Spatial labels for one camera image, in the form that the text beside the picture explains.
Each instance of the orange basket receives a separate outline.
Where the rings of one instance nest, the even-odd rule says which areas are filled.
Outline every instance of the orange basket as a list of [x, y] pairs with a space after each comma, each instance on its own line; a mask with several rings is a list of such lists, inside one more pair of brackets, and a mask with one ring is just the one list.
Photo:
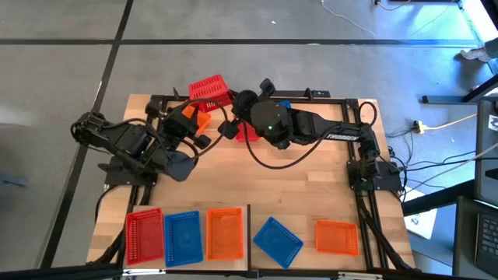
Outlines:
[[208, 210], [206, 258], [208, 261], [239, 260], [244, 257], [242, 208]]
[[[181, 113], [185, 117], [191, 118], [192, 114], [194, 114], [194, 110], [195, 107], [187, 105], [185, 109], [181, 111]], [[197, 125], [199, 126], [197, 134], [201, 134], [204, 131], [204, 129], [208, 127], [210, 121], [211, 121], [211, 115], [199, 110], [197, 113]]]
[[356, 224], [317, 220], [315, 237], [319, 253], [359, 255]]

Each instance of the blue plastic tray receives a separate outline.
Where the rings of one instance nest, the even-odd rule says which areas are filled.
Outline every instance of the blue plastic tray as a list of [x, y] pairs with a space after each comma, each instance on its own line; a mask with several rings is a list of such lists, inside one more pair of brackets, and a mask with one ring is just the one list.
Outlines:
[[303, 247], [303, 241], [270, 217], [253, 241], [280, 266], [287, 269]]
[[164, 217], [165, 260], [168, 268], [203, 260], [199, 211]]

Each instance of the red basket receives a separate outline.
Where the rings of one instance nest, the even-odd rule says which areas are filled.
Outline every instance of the red basket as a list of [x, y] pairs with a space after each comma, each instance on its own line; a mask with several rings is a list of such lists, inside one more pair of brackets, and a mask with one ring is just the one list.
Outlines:
[[126, 263], [139, 264], [164, 257], [161, 208], [126, 215]]
[[[218, 101], [221, 106], [230, 105], [232, 103], [228, 97], [228, 87], [226, 87], [225, 81], [223, 81], [223, 77], [220, 74], [190, 84], [188, 86], [188, 95], [191, 100], [213, 98]], [[204, 113], [217, 108], [215, 103], [203, 102], [199, 104], [199, 110]]]
[[[249, 139], [249, 142], [255, 142], [257, 141], [260, 137], [256, 134], [256, 130], [252, 127], [252, 125], [246, 123], [247, 126], [247, 139]], [[246, 138], [244, 137], [244, 125], [242, 123], [239, 124], [239, 133], [235, 138], [239, 142], [246, 142]]]

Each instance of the floor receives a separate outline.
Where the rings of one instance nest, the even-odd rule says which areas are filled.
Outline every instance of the floor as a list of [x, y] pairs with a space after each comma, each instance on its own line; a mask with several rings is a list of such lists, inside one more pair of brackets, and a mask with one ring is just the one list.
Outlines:
[[[468, 20], [455, 3], [410, 3], [388, 12], [367, 0], [324, 1], [328, 9], [376, 36], [333, 16], [319, 0], [141, 0], [133, 3], [120, 33], [126, 3], [0, 2], [0, 171], [28, 182], [27, 187], [2, 185], [0, 191], [0, 247], [4, 252], [0, 271], [39, 264], [77, 149], [69, 125], [95, 105], [96, 96], [103, 97], [100, 112], [117, 121], [130, 93], [169, 94], [175, 86], [186, 94], [188, 84], [217, 73], [232, 89], [257, 89], [268, 77], [277, 89], [310, 87], [328, 89], [334, 97], [377, 99], [390, 133], [407, 128], [413, 120], [435, 126], [475, 113], [474, 106], [422, 105], [421, 96], [462, 96], [493, 75], [487, 64], [462, 61], [458, 56], [461, 48], [479, 42], [474, 41]], [[464, 7], [478, 4], [479, 0], [468, 0]], [[135, 45], [114, 47], [99, 43], [121, 36], [123, 40], [345, 41], [328, 45], [207, 41], [137, 45], [135, 41]], [[26, 44], [6, 40], [20, 38], [41, 40]], [[41, 45], [47, 38], [68, 41]], [[87, 39], [85, 42], [92, 44], [73, 39]], [[348, 39], [363, 45], [351, 45]], [[407, 135], [389, 144], [399, 157], [407, 159], [409, 141]], [[413, 141], [412, 163], [470, 152], [475, 149], [475, 121], [414, 135]], [[82, 264], [86, 259], [94, 205], [103, 190], [104, 174], [96, 164], [106, 161], [107, 156], [95, 152], [86, 155], [55, 266]], [[424, 180], [441, 170], [444, 168], [413, 172], [409, 178]], [[431, 184], [451, 186], [472, 177], [473, 166], [469, 164]], [[424, 186], [420, 190], [430, 193], [437, 189]]]

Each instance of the computer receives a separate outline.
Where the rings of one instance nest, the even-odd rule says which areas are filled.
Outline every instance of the computer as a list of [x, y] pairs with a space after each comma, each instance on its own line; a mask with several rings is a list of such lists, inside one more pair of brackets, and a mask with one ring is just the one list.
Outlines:
[[[481, 153], [498, 142], [498, 106], [494, 101], [480, 101], [478, 105], [477, 151]], [[496, 157], [496, 149], [486, 157]], [[498, 168], [495, 160], [478, 160], [475, 163], [476, 187], [480, 201], [498, 205]], [[498, 215], [478, 214], [475, 238], [475, 265], [498, 278]]]
[[498, 215], [478, 215], [474, 263], [498, 278]]

